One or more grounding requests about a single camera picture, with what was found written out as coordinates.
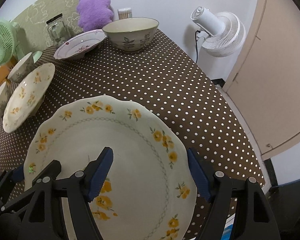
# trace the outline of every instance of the screw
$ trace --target screw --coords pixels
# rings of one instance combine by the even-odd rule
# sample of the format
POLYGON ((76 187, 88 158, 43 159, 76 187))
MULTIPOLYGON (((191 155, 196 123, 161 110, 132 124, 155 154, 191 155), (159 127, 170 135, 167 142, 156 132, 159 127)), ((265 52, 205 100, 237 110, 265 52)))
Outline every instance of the screw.
POLYGON ((75 175, 77 178, 82 177, 82 176, 83 176, 83 171, 77 171, 74 175, 75 175))
POLYGON ((255 177, 249 177, 249 181, 250 181, 251 183, 256 183, 256 182, 257 182, 257 180, 256 180, 255 177))
POLYGON ((47 182, 49 182, 49 181, 50 181, 50 178, 49 178, 49 177, 44 177, 43 180, 42 180, 43 183, 47 183, 47 182))
POLYGON ((222 171, 216 171, 216 176, 222 178, 225 174, 222 171))

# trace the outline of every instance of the floral plate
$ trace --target floral plate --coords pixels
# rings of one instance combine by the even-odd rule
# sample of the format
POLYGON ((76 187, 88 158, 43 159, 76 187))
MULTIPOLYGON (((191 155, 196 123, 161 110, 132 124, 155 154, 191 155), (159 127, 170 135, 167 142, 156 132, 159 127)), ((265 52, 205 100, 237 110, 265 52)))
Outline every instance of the floral plate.
POLYGON ((102 30, 79 34, 62 44, 53 55, 55 59, 79 59, 106 38, 102 30))
POLYGON ((4 109, 7 106, 10 96, 10 85, 8 82, 4 82, 0 86, 0 118, 3 116, 4 109))
MULTIPOLYGON (((191 222, 197 189, 186 149, 144 106, 110 96, 59 108, 38 129, 24 163, 25 190, 52 160, 57 179, 84 170, 104 147, 114 161, 90 208, 104 239, 181 240, 191 222)), ((76 239, 64 201, 66 228, 76 239)))
POLYGON ((3 129, 7 133, 16 130, 36 109, 49 87, 55 72, 52 63, 46 63, 29 73, 13 92, 3 115, 3 129))

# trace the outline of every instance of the purple plush toy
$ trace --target purple plush toy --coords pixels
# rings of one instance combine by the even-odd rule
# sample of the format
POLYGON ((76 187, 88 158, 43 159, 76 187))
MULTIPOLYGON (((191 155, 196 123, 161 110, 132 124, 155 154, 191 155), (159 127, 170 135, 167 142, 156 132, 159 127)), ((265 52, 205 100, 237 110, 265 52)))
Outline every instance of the purple plush toy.
POLYGON ((102 29, 112 22, 113 11, 109 9, 110 0, 79 0, 77 12, 80 14, 79 27, 84 32, 102 29))

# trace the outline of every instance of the green wallpaper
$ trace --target green wallpaper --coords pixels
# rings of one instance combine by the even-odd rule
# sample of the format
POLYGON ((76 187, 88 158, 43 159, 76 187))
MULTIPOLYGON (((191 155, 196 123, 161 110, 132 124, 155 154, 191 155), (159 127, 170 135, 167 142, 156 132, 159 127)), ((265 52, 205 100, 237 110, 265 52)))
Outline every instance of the green wallpaper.
POLYGON ((29 45, 33 51, 44 50, 53 45, 47 31, 46 21, 62 13, 64 23, 68 25, 71 35, 81 32, 78 27, 79 14, 76 7, 79 0, 37 0, 15 19, 26 32, 29 45))

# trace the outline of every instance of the fan grille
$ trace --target fan grille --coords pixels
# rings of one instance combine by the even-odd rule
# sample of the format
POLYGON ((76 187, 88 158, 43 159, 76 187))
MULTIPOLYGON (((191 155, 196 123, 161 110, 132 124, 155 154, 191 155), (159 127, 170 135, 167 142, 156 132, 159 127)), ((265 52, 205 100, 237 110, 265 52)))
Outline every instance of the fan grille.
POLYGON ((231 12, 220 12, 215 14, 215 16, 223 21, 226 27, 221 35, 206 39, 202 46, 207 52, 224 49, 228 44, 232 43, 239 34, 240 21, 236 15, 231 12))
POLYGON ((225 48, 210 50, 207 52, 214 57, 226 57, 234 53, 238 48, 240 48, 243 45, 246 38, 246 29, 241 21, 239 21, 239 24, 239 34, 237 38, 233 40, 233 42, 229 43, 225 48))
POLYGON ((4 22, 0 22, 0 65, 11 59, 14 47, 15 41, 11 27, 4 22))

